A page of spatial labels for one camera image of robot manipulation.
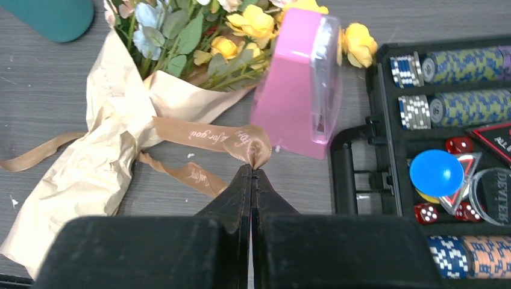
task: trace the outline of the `yellow rose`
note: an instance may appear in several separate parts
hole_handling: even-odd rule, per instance
[[[251,42],[245,46],[245,42],[241,42],[238,45],[238,54],[244,50],[252,50],[252,58],[258,57],[263,53],[263,51],[259,48],[257,43]],[[258,63],[254,63],[250,65],[250,68],[257,70],[261,69],[263,66],[267,65],[267,60],[261,60]]]
[[[350,24],[341,41],[342,49],[353,66],[369,67],[373,64],[378,43],[371,37],[367,27],[360,23]]]
[[[236,56],[238,47],[230,39],[224,36],[217,36],[211,41],[211,54],[221,53],[225,59],[232,59]]]
[[[284,20],[286,12],[291,8],[328,14],[328,8],[325,6],[319,6],[318,3],[316,3],[316,0],[297,0],[296,2],[286,4],[284,8],[282,8],[282,15],[280,16],[281,22]]]
[[[211,53],[204,52],[201,50],[196,50],[193,52],[193,63],[197,66],[202,65],[204,63],[208,63],[213,56]]]
[[[284,12],[280,11],[279,13],[275,14],[274,19],[278,26],[282,25],[282,20],[284,20]]]
[[[268,41],[275,37],[273,17],[258,6],[249,5],[243,14],[228,15],[227,21],[227,26],[234,31],[234,35],[252,37],[259,48],[265,48]]]

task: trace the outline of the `red dice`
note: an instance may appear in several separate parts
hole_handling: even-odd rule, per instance
[[[449,154],[463,154],[472,152],[474,150],[474,145],[468,137],[453,137],[445,142],[445,149]]]
[[[469,202],[462,202],[458,206],[458,209],[456,209],[454,217],[458,220],[466,222],[480,222],[483,220],[481,215],[477,214]]]
[[[422,225],[431,224],[438,220],[438,211],[431,203],[415,205],[415,218]]]

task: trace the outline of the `pink box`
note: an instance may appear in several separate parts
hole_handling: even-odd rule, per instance
[[[269,72],[255,91],[250,123],[266,130],[273,147],[322,160],[340,110],[338,18],[290,9]]]

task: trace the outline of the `case handle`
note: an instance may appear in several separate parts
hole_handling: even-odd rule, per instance
[[[338,133],[330,145],[335,214],[357,215],[357,188],[351,143],[375,137],[372,123]]]

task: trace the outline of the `teal cup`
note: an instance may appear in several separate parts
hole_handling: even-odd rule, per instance
[[[0,7],[52,42],[82,36],[94,19],[92,0],[0,0]]]

